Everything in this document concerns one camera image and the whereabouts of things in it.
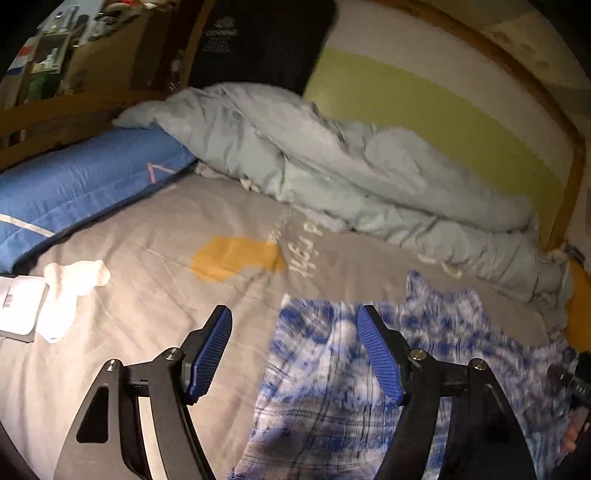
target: blue tie-dye cloth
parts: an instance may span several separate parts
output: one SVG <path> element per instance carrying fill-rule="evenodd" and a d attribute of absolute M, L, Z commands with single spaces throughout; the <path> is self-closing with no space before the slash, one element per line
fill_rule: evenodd
<path fill-rule="evenodd" d="M 384 396 L 356 327 L 361 304 L 286 299 L 256 402 L 254 427 L 230 479 L 371 479 L 401 413 Z M 572 350 L 555 334 L 524 347 L 491 325 L 473 290 L 439 293 L 410 271 L 407 298 L 376 304 L 412 348 L 436 359 L 491 366 L 519 420 L 539 478 L 556 463 L 569 425 L 565 393 L 550 394 L 546 370 Z M 424 479 L 443 461 L 452 401 L 442 398 Z"/>

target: blue pillow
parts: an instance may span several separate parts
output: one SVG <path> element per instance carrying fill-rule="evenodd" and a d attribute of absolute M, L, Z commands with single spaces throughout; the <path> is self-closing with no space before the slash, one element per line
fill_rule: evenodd
<path fill-rule="evenodd" d="M 114 128 L 0 174 L 0 272 L 60 232 L 158 189 L 194 160 L 161 128 Z"/>

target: light blue duvet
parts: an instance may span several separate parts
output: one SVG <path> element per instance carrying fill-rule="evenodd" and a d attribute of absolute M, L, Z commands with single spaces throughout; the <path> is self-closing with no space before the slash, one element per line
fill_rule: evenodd
<path fill-rule="evenodd" d="M 570 295 L 566 257 L 536 247 L 531 203 L 496 193 L 412 131 L 328 120 L 291 92 L 243 83 L 187 89 L 115 120 L 155 124 L 333 230 L 412 249 L 523 301 L 561 307 Z"/>

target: blue gripper pad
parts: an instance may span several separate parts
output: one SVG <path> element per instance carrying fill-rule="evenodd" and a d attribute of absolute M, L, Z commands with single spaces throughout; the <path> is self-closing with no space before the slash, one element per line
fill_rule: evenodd
<path fill-rule="evenodd" d="M 225 307 L 205 346 L 191 365 L 191 381 L 186 394 L 193 401 L 204 396 L 209 390 L 231 333 L 232 312 Z"/>
<path fill-rule="evenodd" d="M 369 362 L 374 369 L 379 386 L 385 395 L 400 405 L 404 398 L 404 390 L 400 383 L 400 366 L 390 353 L 386 340 L 379 334 L 374 320 L 365 307 L 361 307 L 357 314 L 357 330 L 361 343 L 368 353 Z"/>

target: wooden bed frame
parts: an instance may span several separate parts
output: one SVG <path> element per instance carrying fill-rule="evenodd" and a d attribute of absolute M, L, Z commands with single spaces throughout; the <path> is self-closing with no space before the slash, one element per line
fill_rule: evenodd
<path fill-rule="evenodd" d="M 564 189 L 560 210 L 554 221 L 545 249 L 559 247 L 573 215 L 586 161 L 585 140 L 572 121 L 550 95 L 548 90 L 521 63 L 481 33 L 416 0 L 374 0 L 391 8 L 419 17 L 436 27 L 462 39 L 494 61 L 538 101 L 564 132 L 573 148 L 570 175 Z M 215 0 L 205 0 L 194 25 L 184 59 L 181 84 L 187 85 L 199 39 Z M 89 92 L 56 97 L 0 111 L 0 138 L 15 141 L 16 132 L 21 142 L 0 150 L 0 171 L 43 152 L 85 140 L 111 127 L 110 120 L 123 109 L 146 100 L 166 97 L 160 91 Z"/>

